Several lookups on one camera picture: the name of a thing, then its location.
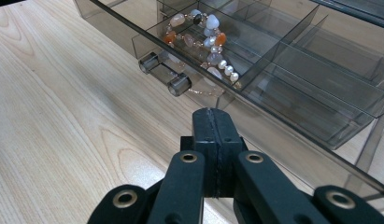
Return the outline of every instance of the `jewelry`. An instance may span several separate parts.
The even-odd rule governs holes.
[[[194,24],[205,28],[204,35],[206,36],[206,40],[204,40],[204,43],[201,43],[200,41],[195,41],[194,37],[189,34],[181,35],[173,31],[173,27],[180,26],[186,20],[192,20]],[[210,72],[212,75],[222,79],[221,72],[215,67],[217,65],[220,70],[224,70],[224,74],[230,78],[230,81],[232,81],[232,83],[236,83],[239,79],[238,73],[235,72],[234,68],[230,64],[227,64],[227,62],[223,60],[223,56],[221,55],[223,51],[222,45],[226,42],[226,34],[222,33],[219,30],[219,25],[220,22],[215,17],[215,15],[211,14],[207,16],[206,13],[201,13],[197,9],[192,10],[190,14],[178,13],[170,20],[169,24],[166,26],[164,42],[168,44],[171,48],[174,47],[175,40],[183,40],[186,46],[190,48],[201,48],[202,46],[206,47],[207,49],[209,49],[210,53],[206,57],[206,63],[202,63],[201,66],[207,69],[207,71]],[[179,62],[179,59],[174,56],[169,58],[174,63],[176,63],[176,61]]]

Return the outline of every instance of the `orange bead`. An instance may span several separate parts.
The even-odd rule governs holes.
[[[216,46],[224,45],[225,42],[226,42],[226,34],[224,34],[224,33],[218,34],[217,38],[215,40],[215,45]]]
[[[164,36],[164,42],[166,44],[169,44],[169,43],[174,43],[174,40],[175,40],[175,36],[177,35],[177,33],[175,33],[175,31],[170,31],[168,34],[166,34]]]

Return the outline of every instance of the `black mechanical linkage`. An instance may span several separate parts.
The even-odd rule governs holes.
[[[111,190],[88,223],[194,224],[204,197],[234,198],[238,223],[384,223],[384,216],[354,193],[335,186],[305,195],[261,152],[248,151],[230,116],[218,109],[193,113],[193,136],[180,138],[165,178],[147,190]]]

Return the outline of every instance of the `beaded bracelet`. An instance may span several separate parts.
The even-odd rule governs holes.
[[[204,43],[194,41],[194,37],[189,34],[181,35],[173,31],[173,27],[183,24],[185,20],[192,20],[194,24],[205,28],[204,35],[206,36],[206,40]],[[219,30],[219,25],[220,22],[215,15],[211,14],[207,16],[206,13],[201,13],[197,9],[192,10],[190,14],[184,15],[178,13],[170,20],[166,27],[164,42],[173,48],[175,40],[183,40],[188,47],[200,48],[204,46],[210,49],[210,54],[206,58],[206,63],[202,63],[201,66],[214,76],[222,79],[220,71],[217,68],[210,66],[217,65],[219,69],[224,69],[224,74],[230,77],[230,80],[235,83],[238,80],[239,75],[230,64],[227,64],[227,62],[223,60],[223,56],[221,55],[222,45],[226,42],[226,35]]]

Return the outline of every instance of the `acrylic organizer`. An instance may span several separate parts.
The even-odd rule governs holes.
[[[384,211],[384,28],[307,0],[75,2],[158,84],[228,112],[249,143],[308,188],[347,188]],[[220,21],[221,55],[237,80],[208,70],[203,26],[169,27],[194,9]],[[193,45],[169,44],[170,31]]]

